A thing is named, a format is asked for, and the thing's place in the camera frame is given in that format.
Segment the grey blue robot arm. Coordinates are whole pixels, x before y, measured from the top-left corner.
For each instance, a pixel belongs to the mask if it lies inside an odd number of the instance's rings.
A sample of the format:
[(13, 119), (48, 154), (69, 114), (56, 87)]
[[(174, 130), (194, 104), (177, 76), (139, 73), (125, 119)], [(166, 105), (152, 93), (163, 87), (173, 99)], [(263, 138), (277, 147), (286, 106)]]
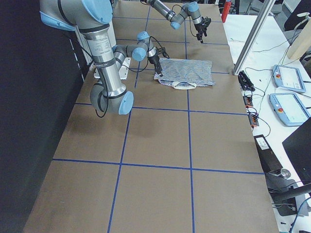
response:
[(162, 74), (158, 49), (146, 31), (138, 34), (135, 45), (111, 45), (108, 29), (113, 9), (108, 0), (42, 0), (40, 16), (45, 25), (65, 31), (78, 29), (84, 35), (101, 79), (90, 93), (90, 101), (97, 111), (119, 115), (131, 111), (134, 95), (119, 75), (126, 57), (136, 61), (148, 58), (156, 74)]
[(140, 2), (157, 10), (170, 22), (171, 27), (175, 30), (179, 29), (182, 23), (190, 17), (197, 31), (195, 37), (200, 43), (203, 43), (203, 36), (207, 36), (207, 28), (211, 23), (211, 18), (201, 16), (197, 2), (185, 3), (181, 6), (181, 10), (178, 14), (173, 8), (169, 8), (160, 0), (140, 0)]

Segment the black monitor on arm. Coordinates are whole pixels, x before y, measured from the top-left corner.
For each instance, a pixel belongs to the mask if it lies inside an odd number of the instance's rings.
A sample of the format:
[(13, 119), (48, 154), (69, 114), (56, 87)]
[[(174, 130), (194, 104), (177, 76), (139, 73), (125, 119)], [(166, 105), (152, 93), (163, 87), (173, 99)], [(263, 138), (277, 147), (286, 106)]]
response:
[(299, 187), (293, 180), (267, 173), (268, 190), (281, 216), (308, 216), (308, 205), (303, 201), (311, 193), (311, 120), (299, 126), (282, 145), (303, 185)]

